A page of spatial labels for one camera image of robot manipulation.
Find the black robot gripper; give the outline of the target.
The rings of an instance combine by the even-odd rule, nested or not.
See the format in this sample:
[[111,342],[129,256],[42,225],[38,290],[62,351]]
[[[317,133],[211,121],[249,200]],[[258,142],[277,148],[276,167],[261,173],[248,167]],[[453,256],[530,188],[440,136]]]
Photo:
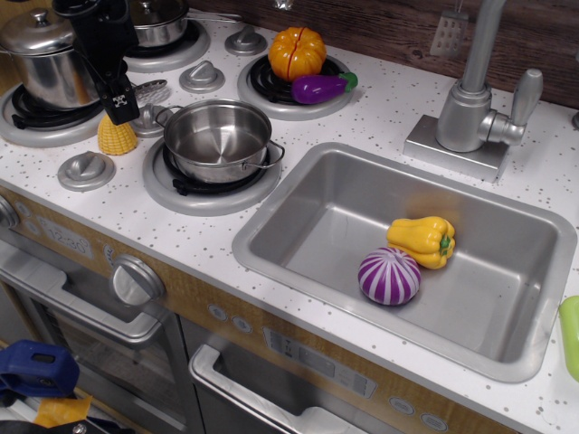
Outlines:
[[138,118],[137,98],[124,62],[126,52],[138,45],[128,2],[54,1],[52,9],[70,22],[73,48],[87,65],[112,124]]

